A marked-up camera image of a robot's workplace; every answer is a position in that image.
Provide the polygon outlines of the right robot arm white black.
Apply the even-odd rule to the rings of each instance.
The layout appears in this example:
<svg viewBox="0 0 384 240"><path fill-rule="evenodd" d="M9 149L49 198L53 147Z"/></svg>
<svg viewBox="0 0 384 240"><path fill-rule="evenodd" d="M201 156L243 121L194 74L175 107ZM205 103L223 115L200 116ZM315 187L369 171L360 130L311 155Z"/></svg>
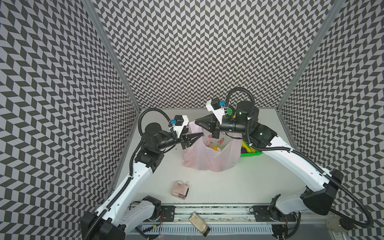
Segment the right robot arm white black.
<svg viewBox="0 0 384 240"><path fill-rule="evenodd" d="M259 109L249 90L233 88L225 100L208 100L206 108L210 115L197 119L195 123L211 133L213 138L218 138L220 133L242 134L242 139L250 148L278 161L305 183L305 187L299 191L278 194L272 199L270 210L273 216L300 211L312 211L321 216L333 213L356 226L373 227L372 214L342 185L344 175L340 171L321 167L291 147L274 130L259 123ZM338 191L344 192L357 204L366 216L366 221L357 221L332 208Z"/></svg>

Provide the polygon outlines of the pink plastic bag fruit print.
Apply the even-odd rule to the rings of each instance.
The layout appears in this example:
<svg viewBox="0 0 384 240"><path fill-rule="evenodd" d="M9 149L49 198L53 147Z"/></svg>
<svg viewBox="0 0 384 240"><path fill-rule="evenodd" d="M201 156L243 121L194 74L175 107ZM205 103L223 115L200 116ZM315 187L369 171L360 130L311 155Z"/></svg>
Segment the pink plastic bag fruit print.
<svg viewBox="0 0 384 240"><path fill-rule="evenodd" d="M189 123L189 133L204 133L204 136L183 151L182 164L185 167L200 171L223 172L239 162L241 140L233 140L224 132L221 132L219 139L213 139L211 133L195 122ZM234 134L233 137L241 137L241 134ZM221 151L215 151L213 147L219 147Z"/></svg>

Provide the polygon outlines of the aluminium rail base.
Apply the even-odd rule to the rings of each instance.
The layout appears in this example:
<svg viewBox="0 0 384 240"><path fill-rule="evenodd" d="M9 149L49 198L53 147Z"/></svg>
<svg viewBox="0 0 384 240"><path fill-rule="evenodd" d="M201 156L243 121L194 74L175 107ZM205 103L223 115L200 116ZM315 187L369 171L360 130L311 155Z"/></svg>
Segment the aluminium rail base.
<svg viewBox="0 0 384 240"><path fill-rule="evenodd" d="M272 240L310 239L320 236L324 240L347 240L347 234L335 233L326 227L326 218L303 212L270 216L264 204L166 204L162 221L145 221L138 228L152 238L169 236L203 236L189 220L197 216L211 229L208 236L264 235Z"/></svg>

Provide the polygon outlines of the green plastic basket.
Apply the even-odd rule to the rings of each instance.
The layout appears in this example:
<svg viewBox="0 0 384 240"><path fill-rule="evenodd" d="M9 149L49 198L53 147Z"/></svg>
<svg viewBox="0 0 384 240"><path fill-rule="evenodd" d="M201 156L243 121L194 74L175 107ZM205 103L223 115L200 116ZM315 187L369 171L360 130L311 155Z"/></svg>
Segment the green plastic basket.
<svg viewBox="0 0 384 240"><path fill-rule="evenodd" d="M229 105L228 110L227 110L227 118L231 120L236 119L236 113L235 113L235 108ZM251 148L241 137L233 137L230 136L228 132L225 132L225 135L233 140L241 140L242 141L242 148L241 148L241 157L252 157L252 156L259 156L262 153Z"/></svg>

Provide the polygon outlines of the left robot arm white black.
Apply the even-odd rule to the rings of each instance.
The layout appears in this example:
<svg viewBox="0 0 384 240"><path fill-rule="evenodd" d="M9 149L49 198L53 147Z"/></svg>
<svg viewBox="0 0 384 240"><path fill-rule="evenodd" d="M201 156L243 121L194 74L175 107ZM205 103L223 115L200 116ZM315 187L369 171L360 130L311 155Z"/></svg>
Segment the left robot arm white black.
<svg viewBox="0 0 384 240"><path fill-rule="evenodd" d="M168 122L167 129L163 130L156 122L142 128L142 120L149 112L163 115ZM181 145L183 149L189 148L203 136L202 133L190 134L188 125L186 115L176 115L171 119L157 108L147 109L139 116L141 140L131 156L129 173L101 206L81 217L82 239L124 240L142 222L155 222L161 217L161 201L151 196L145 197L133 209L129 206L144 182L159 167L167 150L176 145Z"/></svg>

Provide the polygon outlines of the black knob on block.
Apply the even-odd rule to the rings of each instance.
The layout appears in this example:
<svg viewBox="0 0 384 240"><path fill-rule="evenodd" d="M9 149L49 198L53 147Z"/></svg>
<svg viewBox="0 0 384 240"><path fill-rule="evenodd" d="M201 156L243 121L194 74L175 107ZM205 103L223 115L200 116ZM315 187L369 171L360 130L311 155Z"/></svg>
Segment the black knob on block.
<svg viewBox="0 0 384 240"><path fill-rule="evenodd" d="M347 220L347 219L343 219L343 218L340 218L339 219L339 227L341 227L344 231L351 231L355 226L354 224Z"/></svg>

